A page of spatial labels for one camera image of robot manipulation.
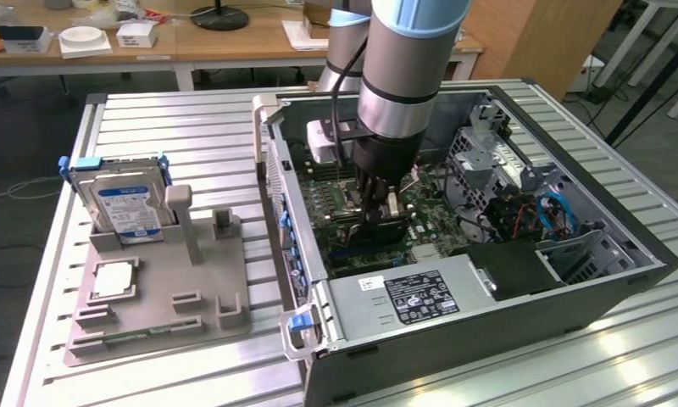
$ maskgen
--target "white box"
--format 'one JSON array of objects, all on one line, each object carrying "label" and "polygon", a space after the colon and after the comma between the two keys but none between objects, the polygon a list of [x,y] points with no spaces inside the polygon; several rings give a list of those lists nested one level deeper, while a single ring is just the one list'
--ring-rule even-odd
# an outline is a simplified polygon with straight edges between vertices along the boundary
[{"label": "white box", "polygon": [[113,53],[105,31],[92,27],[72,27],[60,33],[60,51],[64,59]]},{"label": "white box", "polygon": [[125,48],[153,48],[156,30],[153,24],[124,24],[117,31],[119,46]]},{"label": "white box", "polygon": [[571,85],[569,93],[587,92],[588,84],[596,81],[596,77],[605,68],[605,63],[592,55],[585,59],[584,66],[577,73],[576,80]]},{"label": "white box", "polygon": [[54,37],[48,27],[0,26],[0,39],[7,53],[47,53]]}]

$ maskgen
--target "black lamp base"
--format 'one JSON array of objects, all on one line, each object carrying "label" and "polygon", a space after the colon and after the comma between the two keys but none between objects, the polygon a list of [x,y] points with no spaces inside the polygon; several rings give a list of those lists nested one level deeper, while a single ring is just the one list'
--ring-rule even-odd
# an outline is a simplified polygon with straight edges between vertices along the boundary
[{"label": "black lamp base", "polygon": [[[200,14],[215,7],[203,7],[193,11],[193,14]],[[239,8],[223,7],[221,14],[209,12],[191,17],[193,24],[207,30],[215,31],[233,31],[249,25],[249,15]]]}]

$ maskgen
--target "white desk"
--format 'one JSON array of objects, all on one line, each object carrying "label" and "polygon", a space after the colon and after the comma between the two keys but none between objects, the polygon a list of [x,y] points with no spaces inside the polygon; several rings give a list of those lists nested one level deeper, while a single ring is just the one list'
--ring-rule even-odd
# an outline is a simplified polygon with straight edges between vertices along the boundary
[{"label": "white desk", "polygon": [[[187,14],[207,3],[207,0],[143,0],[141,5],[168,14]],[[76,8],[48,10],[42,0],[0,0],[0,4],[16,7],[26,24],[46,25],[54,32],[68,28],[72,19],[88,14],[88,10]],[[159,41],[153,48],[121,48],[116,30],[108,30],[113,53],[68,60],[63,59],[55,39],[46,54],[0,53],[0,76],[172,71],[179,90],[188,92],[195,90],[195,70],[324,66],[327,51],[296,51],[287,39],[281,21],[301,20],[301,8],[287,9],[284,0],[264,0],[265,5],[253,7],[252,0],[233,0],[232,4],[245,5],[251,16],[249,26],[237,31],[204,30],[187,19],[177,19],[157,26]],[[483,45],[467,35],[451,56],[451,61],[457,63],[452,79],[469,79],[483,51]]]},{"label": "white desk", "polygon": [[[659,13],[659,10],[663,8],[678,8],[678,0],[644,0],[648,3],[648,8],[644,11],[640,19],[633,25],[631,29],[629,35],[625,37],[621,46],[616,50],[613,54],[613,58],[608,61],[607,68],[599,75],[599,79],[596,79],[596,86],[604,86],[608,82],[608,79],[615,73],[615,70],[619,68],[625,55],[628,54],[633,44],[636,43],[639,37],[641,36],[648,23],[652,21],[653,16]],[[644,78],[648,70],[659,60],[659,56],[663,54],[664,50],[668,47],[668,44],[673,41],[676,35],[678,34],[678,20],[675,22],[673,26],[668,29],[667,34],[661,37],[659,44],[653,47],[653,50],[649,52],[648,56],[644,59],[643,64],[639,66],[636,70],[636,74],[631,78],[629,85],[636,86],[641,79]]]}]

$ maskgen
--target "power supply label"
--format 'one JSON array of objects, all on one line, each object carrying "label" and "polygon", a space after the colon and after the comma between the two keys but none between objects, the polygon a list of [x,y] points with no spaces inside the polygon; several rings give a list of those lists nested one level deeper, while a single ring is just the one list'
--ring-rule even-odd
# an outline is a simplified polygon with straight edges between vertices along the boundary
[{"label": "power supply label", "polygon": [[385,280],[384,286],[405,325],[460,312],[440,271]]}]

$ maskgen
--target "aluminum profile table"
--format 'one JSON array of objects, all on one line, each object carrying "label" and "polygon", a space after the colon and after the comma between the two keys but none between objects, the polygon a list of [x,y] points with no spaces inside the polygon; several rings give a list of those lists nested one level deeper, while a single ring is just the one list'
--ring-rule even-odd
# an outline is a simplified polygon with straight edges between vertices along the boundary
[{"label": "aluminum profile table", "polygon": [[[523,81],[499,85],[678,255],[678,204],[556,100]],[[243,218],[252,331],[68,368],[63,363],[91,218],[64,186],[3,406],[301,405],[297,365],[281,351],[280,289],[252,161],[251,99],[304,87],[111,95],[86,106],[72,160],[164,151],[192,217],[232,207]],[[513,126],[536,163],[548,159]],[[352,400],[348,405],[678,405],[678,271],[587,329]]]}]

